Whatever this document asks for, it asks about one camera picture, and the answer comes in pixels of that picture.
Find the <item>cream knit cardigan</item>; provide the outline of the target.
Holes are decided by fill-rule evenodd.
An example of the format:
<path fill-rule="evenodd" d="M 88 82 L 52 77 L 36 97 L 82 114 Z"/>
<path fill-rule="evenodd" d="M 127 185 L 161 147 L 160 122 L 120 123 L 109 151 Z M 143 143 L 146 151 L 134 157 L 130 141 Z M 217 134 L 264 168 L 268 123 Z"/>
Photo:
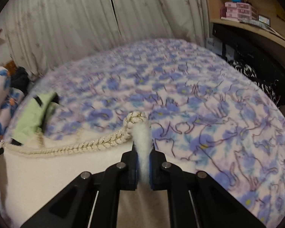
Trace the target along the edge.
<path fill-rule="evenodd" d="M 75 152 L 37 152 L 37 140 L 24 146 L 4 144 L 0 156 L 0 212 L 11 227 L 20 227 L 81 172 L 99 173 L 117 163 L 133 144 L 138 147 L 139 181 L 134 192 L 122 192 L 118 211 L 119 227 L 169 227 L 167 194 L 149 185 L 148 157 L 151 144 L 172 162 L 185 164 L 189 149 L 185 137 L 194 126 L 177 118 L 131 125 L 130 138 L 116 146 L 93 148 L 89 141 L 105 134 L 85 131 Z"/>

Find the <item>pile of dark clothes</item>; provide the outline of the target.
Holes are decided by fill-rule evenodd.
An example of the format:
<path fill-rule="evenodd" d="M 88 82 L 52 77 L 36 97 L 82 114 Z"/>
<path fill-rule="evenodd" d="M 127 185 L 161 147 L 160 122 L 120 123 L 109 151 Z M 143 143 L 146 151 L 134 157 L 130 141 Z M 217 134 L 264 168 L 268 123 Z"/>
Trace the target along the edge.
<path fill-rule="evenodd" d="M 9 72 L 11 77 L 11 88 L 18 89 L 27 95 L 30 79 L 27 71 L 23 67 L 17 67 L 13 60 L 3 66 Z"/>

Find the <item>folded blue flower blanket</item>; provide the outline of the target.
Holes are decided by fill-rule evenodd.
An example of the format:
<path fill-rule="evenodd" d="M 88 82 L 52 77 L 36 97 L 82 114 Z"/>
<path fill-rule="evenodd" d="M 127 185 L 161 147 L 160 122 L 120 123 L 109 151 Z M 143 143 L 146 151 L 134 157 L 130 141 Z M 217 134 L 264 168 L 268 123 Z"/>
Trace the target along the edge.
<path fill-rule="evenodd" d="M 21 90 L 11 87 L 9 71 L 0 66 L 0 142 L 23 98 Z"/>

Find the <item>green and black garment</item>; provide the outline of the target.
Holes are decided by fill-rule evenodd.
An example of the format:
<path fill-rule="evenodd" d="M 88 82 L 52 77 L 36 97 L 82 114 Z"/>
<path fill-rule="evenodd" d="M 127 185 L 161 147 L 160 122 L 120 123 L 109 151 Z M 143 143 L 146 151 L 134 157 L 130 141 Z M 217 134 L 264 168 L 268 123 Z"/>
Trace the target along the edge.
<path fill-rule="evenodd" d="M 32 97 L 18 118 L 13 130 L 11 144 L 24 145 L 39 133 L 44 134 L 46 118 L 59 104 L 59 96 L 56 92 L 44 93 Z"/>

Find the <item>purple floral fleece blanket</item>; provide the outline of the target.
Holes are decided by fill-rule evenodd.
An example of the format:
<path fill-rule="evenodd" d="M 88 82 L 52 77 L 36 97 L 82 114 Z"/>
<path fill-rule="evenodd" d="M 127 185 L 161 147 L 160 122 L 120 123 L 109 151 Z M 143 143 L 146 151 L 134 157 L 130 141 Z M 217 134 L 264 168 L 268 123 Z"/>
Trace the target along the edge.
<path fill-rule="evenodd" d="M 183 40 L 132 43 L 47 73 L 15 114 L 12 138 L 28 101 L 56 92 L 59 104 L 37 152 L 75 152 L 85 131 L 105 134 L 96 148 L 130 138 L 131 125 L 177 118 L 192 123 L 189 156 L 179 164 L 208 172 L 266 227 L 285 217 L 285 117 L 251 80 L 211 51 Z"/>

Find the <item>grey patterned curtain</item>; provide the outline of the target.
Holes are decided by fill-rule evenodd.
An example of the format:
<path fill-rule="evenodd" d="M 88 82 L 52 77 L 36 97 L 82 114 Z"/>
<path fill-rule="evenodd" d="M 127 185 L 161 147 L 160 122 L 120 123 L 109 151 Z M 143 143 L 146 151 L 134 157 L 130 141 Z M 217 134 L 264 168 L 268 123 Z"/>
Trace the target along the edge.
<path fill-rule="evenodd" d="M 9 0 L 0 13 L 0 65 L 30 75 L 149 38 L 204 46 L 206 0 Z"/>

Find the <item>black white patterned fabric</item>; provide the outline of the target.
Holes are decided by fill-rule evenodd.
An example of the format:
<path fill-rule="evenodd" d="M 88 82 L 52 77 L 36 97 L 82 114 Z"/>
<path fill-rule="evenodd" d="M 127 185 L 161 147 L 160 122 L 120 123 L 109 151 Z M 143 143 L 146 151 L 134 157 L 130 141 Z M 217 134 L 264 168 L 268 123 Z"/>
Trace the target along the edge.
<path fill-rule="evenodd" d="M 277 61 L 235 51 L 228 64 L 262 89 L 277 107 L 285 105 L 285 68 Z"/>

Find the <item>pink drawer organizer box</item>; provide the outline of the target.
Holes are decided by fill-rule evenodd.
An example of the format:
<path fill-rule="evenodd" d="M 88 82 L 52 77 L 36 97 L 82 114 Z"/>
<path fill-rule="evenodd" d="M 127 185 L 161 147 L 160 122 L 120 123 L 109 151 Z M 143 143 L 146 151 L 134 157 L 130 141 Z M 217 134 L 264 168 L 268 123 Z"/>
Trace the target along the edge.
<path fill-rule="evenodd" d="M 225 2 L 221 17 L 233 20 L 258 19 L 258 11 L 248 3 Z"/>

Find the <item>wooden shelf desk unit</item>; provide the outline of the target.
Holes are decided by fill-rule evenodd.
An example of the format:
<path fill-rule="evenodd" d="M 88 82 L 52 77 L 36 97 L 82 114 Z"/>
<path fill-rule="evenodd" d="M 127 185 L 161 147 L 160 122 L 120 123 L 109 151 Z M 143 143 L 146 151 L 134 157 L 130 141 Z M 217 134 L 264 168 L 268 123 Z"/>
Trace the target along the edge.
<path fill-rule="evenodd" d="M 272 40 L 285 48 L 285 11 L 277 0 L 248 0 L 258 11 L 258 14 L 270 19 L 271 28 L 277 34 L 270 33 L 258 27 L 235 21 L 221 19 L 221 8 L 229 0 L 207 0 L 209 21 L 212 23 L 226 24 L 254 32 Z"/>

